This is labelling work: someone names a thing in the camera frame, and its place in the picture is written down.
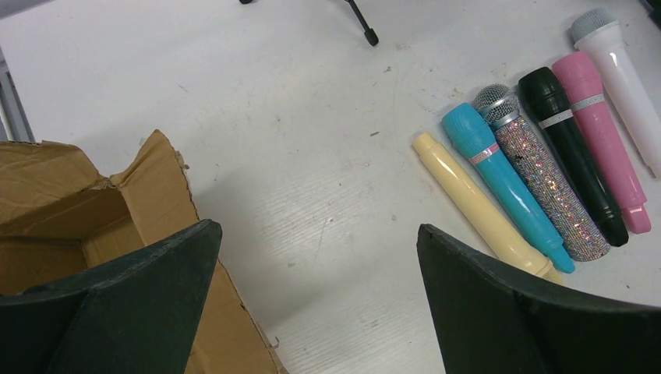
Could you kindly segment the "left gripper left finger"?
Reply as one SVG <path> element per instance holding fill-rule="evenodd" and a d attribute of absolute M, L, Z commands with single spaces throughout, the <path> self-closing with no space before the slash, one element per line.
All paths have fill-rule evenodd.
<path fill-rule="evenodd" d="M 199 221 L 89 270 L 1 297 L 4 373 L 182 373 L 222 229 Z"/>

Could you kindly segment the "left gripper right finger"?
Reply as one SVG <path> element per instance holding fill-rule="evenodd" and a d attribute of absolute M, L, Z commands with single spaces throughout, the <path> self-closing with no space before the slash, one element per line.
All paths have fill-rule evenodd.
<path fill-rule="evenodd" d="M 659 372 L 659 308 L 543 280 L 431 224 L 416 248 L 446 372 Z"/>

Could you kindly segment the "cream microphone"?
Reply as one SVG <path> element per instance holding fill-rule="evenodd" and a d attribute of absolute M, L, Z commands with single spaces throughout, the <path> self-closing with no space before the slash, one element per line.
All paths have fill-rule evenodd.
<path fill-rule="evenodd" d="M 524 240 L 444 146 L 424 132 L 413 140 L 412 147 L 500 261 L 562 285 L 562 278 L 552 261 Z"/>

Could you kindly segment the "brown cardboard box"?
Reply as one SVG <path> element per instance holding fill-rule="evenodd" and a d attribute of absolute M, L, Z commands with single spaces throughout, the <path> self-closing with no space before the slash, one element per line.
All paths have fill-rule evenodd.
<path fill-rule="evenodd" d="M 159 131 L 104 177 L 78 147 L 1 145 L 1 297 L 89 270 L 201 219 L 178 151 Z M 182 373 L 281 373 L 221 264 Z"/>

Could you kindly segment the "blue microphone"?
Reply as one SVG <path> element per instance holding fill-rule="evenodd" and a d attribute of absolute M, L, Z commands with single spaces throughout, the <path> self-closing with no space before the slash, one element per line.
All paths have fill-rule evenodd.
<path fill-rule="evenodd" d="M 523 238 L 563 273 L 575 271 L 564 240 L 504 155 L 490 126 L 470 104 L 459 104 L 441 121 L 454 148 L 480 174 Z"/>

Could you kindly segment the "silver glitter microphone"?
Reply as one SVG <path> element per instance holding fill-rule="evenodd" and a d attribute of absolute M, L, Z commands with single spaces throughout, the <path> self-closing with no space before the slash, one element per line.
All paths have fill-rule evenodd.
<path fill-rule="evenodd" d="M 578 262 L 599 259 L 610 245 L 587 214 L 552 154 L 521 114 L 514 91 L 495 83 L 482 88 L 473 106 L 491 127 L 500 148 L 536 198 Z"/>

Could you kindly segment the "black microphone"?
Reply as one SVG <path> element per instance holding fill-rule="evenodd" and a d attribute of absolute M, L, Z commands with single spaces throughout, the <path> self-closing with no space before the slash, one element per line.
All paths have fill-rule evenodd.
<path fill-rule="evenodd" d="M 601 234 L 614 247 L 627 244 L 629 234 L 621 210 L 581 134 L 559 79 L 550 68 L 538 68 L 520 78 L 518 94 Z"/>

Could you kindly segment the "pink microphone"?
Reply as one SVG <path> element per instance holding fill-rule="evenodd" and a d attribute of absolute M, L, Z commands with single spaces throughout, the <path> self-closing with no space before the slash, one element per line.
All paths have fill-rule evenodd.
<path fill-rule="evenodd" d="M 577 51 L 551 66 L 570 102 L 571 110 L 606 183 L 635 234 L 652 230 L 646 195 L 624 148 L 606 103 L 603 83 L 590 57 Z"/>

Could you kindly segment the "black tripod shock-mount stand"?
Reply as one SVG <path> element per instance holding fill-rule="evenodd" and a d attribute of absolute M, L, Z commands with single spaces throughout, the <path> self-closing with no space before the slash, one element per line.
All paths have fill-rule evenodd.
<path fill-rule="evenodd" d="M 352 37 L 371 47 L 380 42 L 357 1 L 242 1 L 241 4 L 291 23 L 315 41 L 322 38 L 343 41 Z"/>

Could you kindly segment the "white microphone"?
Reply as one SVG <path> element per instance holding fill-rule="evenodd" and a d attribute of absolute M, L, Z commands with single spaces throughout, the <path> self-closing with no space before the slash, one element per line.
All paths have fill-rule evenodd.
<path fill-rule="evenodd" d="M 645 165 L 660 177 L 660 118 L 626 51 L 620 23 L 591 9 L 571 24 L 574 47 L 586 53 Z"/>

